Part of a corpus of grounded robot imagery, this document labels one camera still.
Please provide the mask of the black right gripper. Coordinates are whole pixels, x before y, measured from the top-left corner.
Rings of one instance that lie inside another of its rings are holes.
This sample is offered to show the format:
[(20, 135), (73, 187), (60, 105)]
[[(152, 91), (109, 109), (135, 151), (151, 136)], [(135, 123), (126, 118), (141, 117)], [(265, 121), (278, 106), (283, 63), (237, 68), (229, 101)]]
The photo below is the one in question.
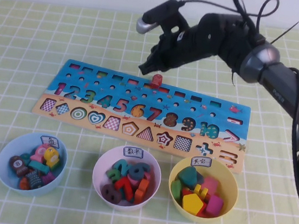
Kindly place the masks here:
[(196, 32), (188, 29), (160, 35), (158, 44), (151, 48), (147, 60), (139, 65), (142, 75), (157, 71), (167, 72), (197, 60)]

